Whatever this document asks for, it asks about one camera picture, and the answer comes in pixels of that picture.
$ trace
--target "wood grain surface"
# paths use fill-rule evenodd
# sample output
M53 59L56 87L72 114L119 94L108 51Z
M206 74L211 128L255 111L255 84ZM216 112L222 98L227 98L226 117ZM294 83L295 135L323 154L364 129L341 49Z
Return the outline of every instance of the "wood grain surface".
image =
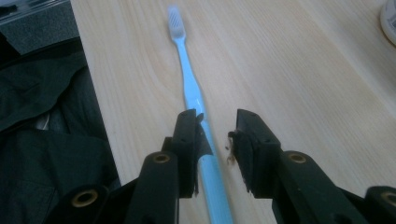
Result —
M396 48L385 0L72 0L122 183L161 150L185 109L167 6L177 3L204 93L234 223L276 223L270 200L228 164L236 109L259 114L284 150L310 155L363 196L396 187ZM203 192L181 200L180 223L208 223Z

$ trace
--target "light wood tabletop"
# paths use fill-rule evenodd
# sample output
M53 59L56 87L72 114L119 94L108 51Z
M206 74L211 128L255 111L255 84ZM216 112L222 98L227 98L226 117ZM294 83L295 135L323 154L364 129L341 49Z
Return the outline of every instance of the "light wood tabletop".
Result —
M123 184L185 110L171 3L234 223L276 223L271 200L254 199L227 163L237 108L259 114L284 150L308 154L341 188L364 196L373 185L396 187L396 48L380 27L385 0L72 0ZM181 200L180 223L209 222L203 194Z

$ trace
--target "clear plastic container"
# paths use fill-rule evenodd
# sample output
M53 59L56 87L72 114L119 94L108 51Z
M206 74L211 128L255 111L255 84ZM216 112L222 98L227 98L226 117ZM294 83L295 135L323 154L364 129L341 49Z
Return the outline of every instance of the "clear plastic container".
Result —
M0 25L64 2L69 0L0 0Z

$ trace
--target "gray carpet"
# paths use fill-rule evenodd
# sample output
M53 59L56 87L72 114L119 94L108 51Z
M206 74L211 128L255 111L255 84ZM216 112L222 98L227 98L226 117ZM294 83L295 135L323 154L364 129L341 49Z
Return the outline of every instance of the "gray carpet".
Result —
M79 36L70 2L1 25L0 33L20 54Z

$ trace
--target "wooden table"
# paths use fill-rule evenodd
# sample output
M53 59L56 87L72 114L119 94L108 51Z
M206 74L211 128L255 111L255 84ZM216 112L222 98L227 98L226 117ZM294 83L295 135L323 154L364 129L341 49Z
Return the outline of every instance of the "wooden table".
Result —
M310 155L333 182L363 196L396 187L396 48L385 0L72 0L122 183L161 149L184 110L167 28L176 2L235 223L276 223L270 200L246 192L227 164L236 109L259 114L284 150ZM181 200L180 223L208 223L203 193Z

